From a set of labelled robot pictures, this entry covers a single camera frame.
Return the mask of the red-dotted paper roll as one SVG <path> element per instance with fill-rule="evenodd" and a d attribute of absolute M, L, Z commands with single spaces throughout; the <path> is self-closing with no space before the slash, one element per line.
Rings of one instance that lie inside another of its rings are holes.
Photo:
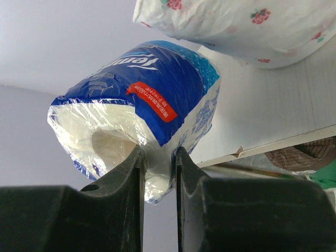
<path fill-rule="evenodd" d="M 335 36 L 335 1 L 137 1 L 133 21 L 274 69 L 305 59 Z"/>

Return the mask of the blue tissue roll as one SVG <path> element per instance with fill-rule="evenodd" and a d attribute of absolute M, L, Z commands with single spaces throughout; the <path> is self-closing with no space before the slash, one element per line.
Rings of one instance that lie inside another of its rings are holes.
<path fill-rule="evenodd" d="M 191 153 L 211 129 L 220 79 L 204 55 L 168 41 L 147 41 L 58 96 L 47 121 L 75 167 L 91 180 L 139 146 L 144 201 L 156 204 L 173 187 L 178 148 Z"/>

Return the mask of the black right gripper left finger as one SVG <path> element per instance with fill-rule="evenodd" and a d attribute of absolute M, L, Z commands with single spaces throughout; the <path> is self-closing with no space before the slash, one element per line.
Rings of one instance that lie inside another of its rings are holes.
<path fill-rule="evenodd" d="M 142 251 L 144 156 L 136 146 L 98 180 L 1 188 L 1 251 Z"/>

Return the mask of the green roll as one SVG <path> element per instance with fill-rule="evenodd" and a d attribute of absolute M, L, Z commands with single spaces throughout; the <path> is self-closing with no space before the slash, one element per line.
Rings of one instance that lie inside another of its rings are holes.
<path fill-rule="evenodd" d="M 265 153 L 276 167 L 308 177 L 323 189 L 335 188 L 335 137 L 329 137 Z"/>

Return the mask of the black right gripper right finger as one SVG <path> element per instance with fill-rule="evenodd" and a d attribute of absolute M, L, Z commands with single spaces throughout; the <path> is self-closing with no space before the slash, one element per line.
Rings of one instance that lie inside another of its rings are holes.
<path fill-rule="evenodd" d="M 335 251 L 335 211 L 309 181 L 212 178 L 175 156 L 179 251 Z"/>

